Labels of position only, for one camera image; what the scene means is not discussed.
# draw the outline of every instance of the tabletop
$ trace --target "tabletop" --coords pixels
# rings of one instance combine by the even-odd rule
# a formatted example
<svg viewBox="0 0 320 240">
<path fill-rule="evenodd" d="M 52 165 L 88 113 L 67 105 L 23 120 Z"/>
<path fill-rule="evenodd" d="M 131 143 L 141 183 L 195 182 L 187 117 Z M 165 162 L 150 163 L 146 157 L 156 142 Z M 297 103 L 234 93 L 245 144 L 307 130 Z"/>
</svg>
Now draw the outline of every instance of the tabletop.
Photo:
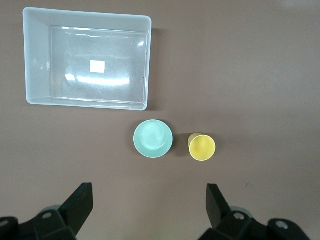
<svg viewBox="0 0 320 240">
<path fill-rule="evenodd" d="M 149 16 L 147 109 L 27 103 L 25 7 Z M 258 222 L 319 239 L 318 0 L 3 0 L 0 22 L 0 217 L 23 223 L 90 182 L 79 240 L 196 240 L 210 183 Z M 150 119 L 173 133 L 160 158 L 133 143 Z M 215 140 L 211 159 L 190 156 L 192 133 Z"/>
</svg>

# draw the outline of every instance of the mint green bowl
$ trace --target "mint green bowl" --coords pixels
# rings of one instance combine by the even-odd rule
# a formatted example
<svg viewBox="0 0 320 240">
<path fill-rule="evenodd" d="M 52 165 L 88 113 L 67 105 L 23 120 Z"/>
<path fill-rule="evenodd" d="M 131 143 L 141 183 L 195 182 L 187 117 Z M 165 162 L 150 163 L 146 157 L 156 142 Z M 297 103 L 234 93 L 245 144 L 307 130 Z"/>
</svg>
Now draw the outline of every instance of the mint green bowl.
<svg viewBox="0 0 320 240">
<path fill-rule="evenodd" d="M 159 158 L 171 148 L 174 137 L 167 124 L 159 120 L 147 120 L 135 130 L 133 142 L 135 148 L 147 158 Z"/>
</svg>

